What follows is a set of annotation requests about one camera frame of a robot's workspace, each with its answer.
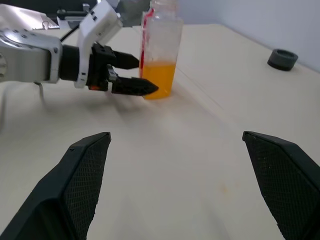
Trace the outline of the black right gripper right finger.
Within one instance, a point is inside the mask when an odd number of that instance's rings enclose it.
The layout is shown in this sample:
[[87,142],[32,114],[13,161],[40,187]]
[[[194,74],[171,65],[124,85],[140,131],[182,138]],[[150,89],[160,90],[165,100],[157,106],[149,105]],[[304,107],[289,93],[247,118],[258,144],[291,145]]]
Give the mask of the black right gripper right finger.
[[244,131],[261,195],[285,240],[320,240],[320,166],[297,144]]

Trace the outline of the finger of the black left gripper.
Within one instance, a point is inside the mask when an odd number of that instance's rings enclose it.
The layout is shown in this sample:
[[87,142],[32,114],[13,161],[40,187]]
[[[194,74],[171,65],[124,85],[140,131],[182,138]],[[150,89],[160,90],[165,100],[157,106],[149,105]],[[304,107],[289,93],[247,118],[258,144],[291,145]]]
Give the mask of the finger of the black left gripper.
[[125,52],[114,51],[115,62],[113,66],[115,68],[131,70],[140,66],[140,61],[135,56]]
[[112,82],[111,93],[128,96],[147,96],[159,89],[147,79],[136,77],[118,77]]

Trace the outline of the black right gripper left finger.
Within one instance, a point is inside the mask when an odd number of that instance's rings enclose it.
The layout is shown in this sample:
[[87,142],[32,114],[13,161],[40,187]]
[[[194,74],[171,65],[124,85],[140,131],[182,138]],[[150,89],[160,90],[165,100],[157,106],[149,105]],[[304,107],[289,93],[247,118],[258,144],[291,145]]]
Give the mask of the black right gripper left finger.
[[0,240],[87,240],[110,143],[110,132],[73,143],[37,183]]

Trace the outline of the bottle with orange liquid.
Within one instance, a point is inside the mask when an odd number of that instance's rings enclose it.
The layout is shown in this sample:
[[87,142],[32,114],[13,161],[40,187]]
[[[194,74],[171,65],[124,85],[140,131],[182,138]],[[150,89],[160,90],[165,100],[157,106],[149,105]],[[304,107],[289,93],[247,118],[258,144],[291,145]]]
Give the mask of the bottle with orange liquid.
[[139,76],[158,90],[145,96],[147,100],[171,94],[183,25],[178,16],[178,0],[150,0],[141,21]]

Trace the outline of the black metal stand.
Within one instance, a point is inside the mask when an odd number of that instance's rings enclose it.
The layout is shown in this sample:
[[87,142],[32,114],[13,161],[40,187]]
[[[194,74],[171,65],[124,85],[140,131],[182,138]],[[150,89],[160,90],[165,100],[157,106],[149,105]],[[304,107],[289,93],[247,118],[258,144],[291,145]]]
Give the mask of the black metal stand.
[[73,29],[80,24],[90,10],[91,7],[88,3],[82,4],[81,11],[68,11],[65,9],[59,9],[56,12],[57,24],[60,29]]

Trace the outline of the silver crinkled sheet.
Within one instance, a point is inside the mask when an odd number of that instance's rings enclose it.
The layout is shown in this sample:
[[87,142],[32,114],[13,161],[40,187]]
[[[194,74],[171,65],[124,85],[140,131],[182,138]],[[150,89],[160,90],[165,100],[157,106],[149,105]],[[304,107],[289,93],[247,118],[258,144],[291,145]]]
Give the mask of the silver crinkled sheet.
[[0,29],[48,30],[59,29],[59,25],[45,13],[0,4]]

